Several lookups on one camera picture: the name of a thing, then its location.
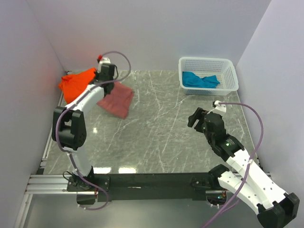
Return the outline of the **salmon pink t-shirt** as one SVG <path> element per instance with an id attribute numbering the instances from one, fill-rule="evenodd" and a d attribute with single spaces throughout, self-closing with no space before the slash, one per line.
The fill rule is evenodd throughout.
<path id="1" fill-rule="evenodd" d="M 128 116 L 133 96 L 134 92 L 131 88 L 115 82 L 110 94 L 100 100 L 97 105 L 116 117 L 125 119 Z"/>

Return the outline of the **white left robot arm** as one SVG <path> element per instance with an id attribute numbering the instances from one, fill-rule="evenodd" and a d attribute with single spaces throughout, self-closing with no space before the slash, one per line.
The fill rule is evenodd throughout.
<path id="1" fill-rule="evenodd" d="M 114 89 L 118 69 L 109 59 L 100 60 L 92 69 L 93 76 L 84 84 L 81 93 L 66 106 L 58 106 L 53 112 L 52 139 L 61 151 L 66 152 L 74 168 L 69 180 L 85 191 L 97 187 L 95 174 L 86 153 L 85 115 L 97 102 L 109 96 Z"/>

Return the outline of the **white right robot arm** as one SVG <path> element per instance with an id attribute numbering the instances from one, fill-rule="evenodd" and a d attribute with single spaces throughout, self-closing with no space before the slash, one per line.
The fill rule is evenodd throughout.
<path id="1" fill-rule="evenodd" d="M 300 200 L 294 193 L 287 193 L 270 179 L 250 157 L 249 152 L 234 136 L 226 132 L 224 104 L 214 105 L 211 111 L 197 108 L 188 118 L 188 127 L 203 133 L 213 152 L 231 166 L 236 176 L 226 166 L 210 170 L 209 186 L 224 188 L 247 204 L 264 228 L 283 228 L 296 218 Z"/>

